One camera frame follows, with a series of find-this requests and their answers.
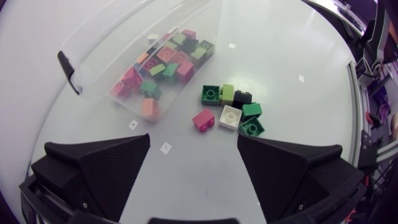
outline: clear plastic bin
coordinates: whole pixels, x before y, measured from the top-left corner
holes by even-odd
[[[115,0],[63,44],[58,58],[80,96],[110,95],[158,121],[213,55],[221,5],[221,0]]]

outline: pile of lego bricks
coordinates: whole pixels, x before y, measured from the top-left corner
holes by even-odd
[[[162,96],[159,84],[188,83],[213,55],[215,45],[207,40],[200,42],[192,30],[173,30],[162,38],[152,34],[147,40],[152,47],[123,75],[111,95],[126,99],[130,94],[143,94],[141,115],[154,120],[159,116],[158,101]]]
[[[219,125],[239,131],[248,136],[258,136],[265,130],[258,120],[262,114],[259,103],[252,102],[250,93],[243,93],[236,90],[234,86],[211,86],[204,85],[201,95],[201,103],[208,106],[224,106]],[[214,114],[208,109],[192,119],[195,127],[200,132],[205,132],[207,128],[215,123]]]

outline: plastic bin handle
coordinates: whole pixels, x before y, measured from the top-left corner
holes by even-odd
[[[77,89],[73,86],[72,82],[70,81],[70,77],[72,77],[73,72],[75,72],[75,69],[73,69],[73,67],[70,65],[69,58],[65,56],[62,50],[58,52],[58,60],[60,61],[63,72],[65,72],[65,75],[67,76],[69,84],[72,86],[75,93],[77,95],[80,95],[79,91],[77,91]]]

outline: red lego brick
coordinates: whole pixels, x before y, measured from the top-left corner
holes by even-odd
[[[193,77],[193,64],[188,60],[182,62],[177,69],[177,75],[181,82],[188,83]]]
[[[184,52],[178,52],[177,54],[175,54],[173,56],[173,58],[171,58],[171,62],[172,63],[176,63],[177,65],[180,65],[182,62],[188,60],[189,57],[184,53]]]
[[[197,33],[192,30],[183,30],[182,34],[187,36],[189,39],[195,40],[197,38]]]
[[[145,118],[151,120],[157,119],[159,117],[159,106],[155,99],[146,98],[142,102],[142,115]]]
[[[209,109],[204,109],[192,121],[195,127],[201,132],[205,132],[208,128],[214,125],[214,114]]]
[[[170,63],[171,59],[173,56],[177,53],[176,50],[174,50],[171,47],[165,46],[160,50],[159,53],[156,54],[156,56],[163,62],[163,63]]]
[[[129,88],[122,83],[118,82],[111,90],[110,94],[116,98],[125,99],[129,97],[130,91]]]
[[[134,67],[131,67],[123,77],[122,82],[128,86],[133,93],[139,93],[139,87],[141,86],[144,79],[138,74],[137,70]]]
[[[154,59],[154,58],[150,58],[142,67],[145,70],[146,74],[149,74],[149,70],[153,67],[155,67],[157,64],[159,64],[159,61]]]

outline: lime green lego brick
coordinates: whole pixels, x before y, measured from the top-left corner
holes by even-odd
[[[198,47],[201,47],[206,50],[206,59],[210,58],[214,54],[214,51],[216,49],[215,45],[207,40],[201,41]]]
[[[139,87],[140,91],[144,94],[146,98],[154,98],[159,100],[162,96],[162,92],[156,83],[144,81]]]
[[[149,73],[154,77],[156,75],[160,75],[165,69],[166,67],[164,66],[164,64],[158,64],[155,67],[151,68],[149,70]]]
[[[182,33],[178,33],[176,36],[173,37],[173,42],[178,44],[178,45],[182,45],[182,43],[184,42],[184,40],[187,37],[185,35],[183,35]]]
[[[201,67],[206,62],[206,50],[197,47],[191,54],[191,61],[196,67]]]
[[[175,43],[172,43],[172,42],[170,42],[170,41],[166,41],[165,43],[164,43],[164,47],[170,47],[171,49],[174,49],[174,50],[177,50],[177,44],[175,44]]]
[[[150,75],[155,78],[156,81],[159,81],[163,78],[163,71],[166,69],[164,64],[158,64],[155,67],[149,70]]]
[[[176,63],[170,63],[163,72],[163,77],[170,84],[176,84],[177,82],[177,74],[175,72],[177,67],[178,65]]]
[[[245,104],[242,106],[242,119],[247,120],[255,117],[260,117],[262,114],[261,105],[259,103]]]
[[[239,130],[242,134],[252,137],[257,137],[265,131],[255,116],[242,123]]]
[[[234,86],[229,84],[224,84],[221,88],[221,105],[232,106],[234,101]]]
[[[201,93],[201,103],[210,106],[220,105],[220,87],[204,85]]]

